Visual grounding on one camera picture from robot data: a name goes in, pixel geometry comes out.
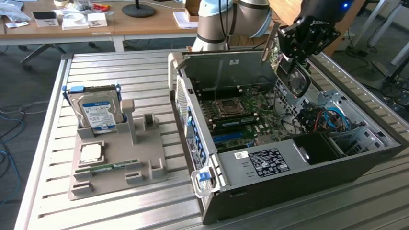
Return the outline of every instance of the hard drive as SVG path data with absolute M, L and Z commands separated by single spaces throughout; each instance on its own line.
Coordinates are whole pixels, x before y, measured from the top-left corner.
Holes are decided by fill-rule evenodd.
M 120 86 L 74 86 L 64 93 L 74 110 L 81 128 L 92 128 L 93 133 L 116 130 L 116 124 L 124 122 L 120 108 Z

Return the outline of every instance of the blue pcie slot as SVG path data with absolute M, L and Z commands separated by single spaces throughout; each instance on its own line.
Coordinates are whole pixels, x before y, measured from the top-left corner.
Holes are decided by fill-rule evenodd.
M 225 140 L 230 140 L 230 139 L 237 139 L 241 138 L 242 134 L 241 133 L 232 133 L 224 136 L 218 136 L 218 137 L 213 137 L 213 141 L 214 142 L 220 142 L 220 141 L 225 141 Z
M 194 123 L 194 119 L 192 116 L 192 111 L 190 108 L 188 107 L 188 120 L 186 120 L 186 125 L 193 127 L 193 134 L 194 134 L 194 144 L 196 144 L 196 150 L 197 150 L 197 156 L 201 160 L 201 165 L 204 166 L 205 161 L 206 161 L 206 155 L 205 155 L 205 150 L 204 150 L 204 146 L 200 140 L 200 136 L 198 136 L 198 129 L 196 127 L 196 123 Z

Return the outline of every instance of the white box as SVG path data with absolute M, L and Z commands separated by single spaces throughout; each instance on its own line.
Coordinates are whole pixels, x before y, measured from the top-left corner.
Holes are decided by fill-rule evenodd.
M 89 27 L 108 26 L 105 13 L 89 13 L 88 14 L 88 25 Z
M 84 23 L 70 23 L 70 22 L 62 21 L 61 28 L 62 30 L 88 29 L 89 25 L 86 21 Z
M 33 18 L 36 20 L 38 27 L 46 27 L 46 26 L 57 26 L 58 20 L 56 13 L 52 11 L 48 12 L 32 12 Z

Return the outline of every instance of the green circuit board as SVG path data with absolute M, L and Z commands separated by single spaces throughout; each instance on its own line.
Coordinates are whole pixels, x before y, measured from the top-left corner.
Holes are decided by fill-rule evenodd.
M 278 114 L 276 114 L 272 108 L 273 102 L 270 97 L 268 97 L 272 93 L 272 91 L 265 91 L 257 86 L 253 86 L 242 88 L 238 97 L 200 101 L 202 113 L 208 120 L 208 128 L 218 152 L 276 142 L 288 136 L 289 132 L 284 128 L 281 118 L 278 118 Z M 234 108 L 234 112 L 241 112 L 242 114 L 222 117 L 221 108 L 217 104 L 224 102 L 230 106 L 242 106 L 240 109 Z M 225 124 L 233 124 L 234 122 L 232 121 L 250 119 L 240 118 L 240 116 L 253 116 L 254 114 L 254 120 L 249 124 L 214 127 L 214 123 L 217 124 L 214 120 L 218 118 L 226 120 Z M 224 137 L 229 136 L 233 138 L 222 140 Z

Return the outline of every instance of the hard drive label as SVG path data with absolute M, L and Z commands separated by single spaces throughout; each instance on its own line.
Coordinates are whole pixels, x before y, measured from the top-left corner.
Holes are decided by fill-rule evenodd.
M 249 158 L 260 177 L 270 176 L 289 170 L 277 148 L 249 153 Z
M 96 130 L 112 129 L 114 127 L 114 117 L 109 112 L 109 102 L 93 102 L 82 104 L 89 125 Z

